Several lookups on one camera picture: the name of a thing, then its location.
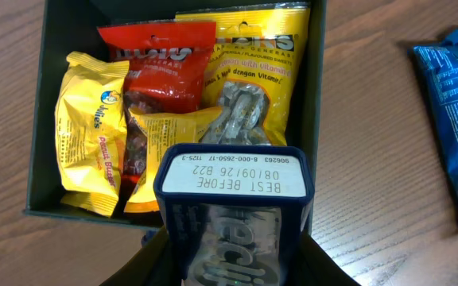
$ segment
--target wood grain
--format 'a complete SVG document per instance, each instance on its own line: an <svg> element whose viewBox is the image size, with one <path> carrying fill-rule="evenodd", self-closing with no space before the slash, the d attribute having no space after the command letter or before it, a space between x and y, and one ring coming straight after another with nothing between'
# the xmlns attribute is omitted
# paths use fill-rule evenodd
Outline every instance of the wood grain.
<svg viewBox="0 0 458 286"><path fill-rule="evenodd" d="M21 214L43 0L0 0L0 285L95 285L139 230ZM458 1L330 0L313 237L363 285L458 285L458 225L399 43L458 25Z"/></svg>

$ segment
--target expiration date label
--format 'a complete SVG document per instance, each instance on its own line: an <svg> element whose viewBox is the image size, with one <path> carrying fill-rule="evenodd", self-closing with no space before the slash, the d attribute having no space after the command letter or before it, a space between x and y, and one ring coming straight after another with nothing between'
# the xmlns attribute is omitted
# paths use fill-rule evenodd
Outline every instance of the expiration date label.
<svg viewBox="0 0 458 286"><path fill-rule="evenodd" d="M175 157L163 192L264 195L306 195L300 161L292 156L244 153L188 153Z"/></svg>

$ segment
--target box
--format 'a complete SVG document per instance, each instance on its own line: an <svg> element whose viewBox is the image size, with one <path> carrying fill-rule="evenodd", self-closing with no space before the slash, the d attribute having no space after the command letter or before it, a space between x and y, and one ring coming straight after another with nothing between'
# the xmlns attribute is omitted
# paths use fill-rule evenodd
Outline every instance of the box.
<svg viewBox="0 0 458 286"><path fill-rule="evenodd" d="M28 196L25 213L52 218L75 219L120 226L155 228L160 215L141 214L105 218L60 204L61 186L54 143L54 110L61 80L67 70L66 56L72 51L108 60L108 50L97 27L136 21L173 19L177 11L223 8L284 2L273 0L48 0L45 4L40 67L29 162ZM302 149L316 175L316 152L320 114L326 0L311 3L309 42L293 94L286 137L289 145Z"/></svg>

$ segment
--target blue logo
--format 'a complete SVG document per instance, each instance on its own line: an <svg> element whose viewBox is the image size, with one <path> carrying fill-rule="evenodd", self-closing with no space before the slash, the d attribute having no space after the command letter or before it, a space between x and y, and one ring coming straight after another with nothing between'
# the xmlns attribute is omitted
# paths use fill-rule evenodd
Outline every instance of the blue logo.
<svg viewBox="0 0 458 286"><path fill-rule="evenodd" d="M115 104L121 95L116 91L105 91L100 96L100 100L105 104Z"/></svg>

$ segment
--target yellow candy bag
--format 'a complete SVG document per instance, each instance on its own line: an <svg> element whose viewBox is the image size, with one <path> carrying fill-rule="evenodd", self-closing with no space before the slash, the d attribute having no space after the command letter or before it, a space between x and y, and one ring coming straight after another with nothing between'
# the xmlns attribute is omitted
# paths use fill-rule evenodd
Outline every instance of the yellow candy bag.
<svg viewBox="0 0 458 286"><path fill-rule="evenodd" d="M308 34L308 3L179 13L216 21L217 45L204 77L204 106L225 106L203 143L286 145L289 104Z"/></svg>
<svg viewBox="0 0 458 286"><path fill-rule="evenodd" d="M111 216L121 184L126 122L122 87L129 62L104 63L81 52L56 104L56 158L67 194L62 203Z"/></svg>
<svg viewBox="0 0 458 286"><path fill-rule="evenodd" d="M143 114L130 109L131 120L148 137L146 171L125 205L127 213L158 211L153 182L167 148L178 143L197 143L222 108L212 107L189 114Z"/></svg>

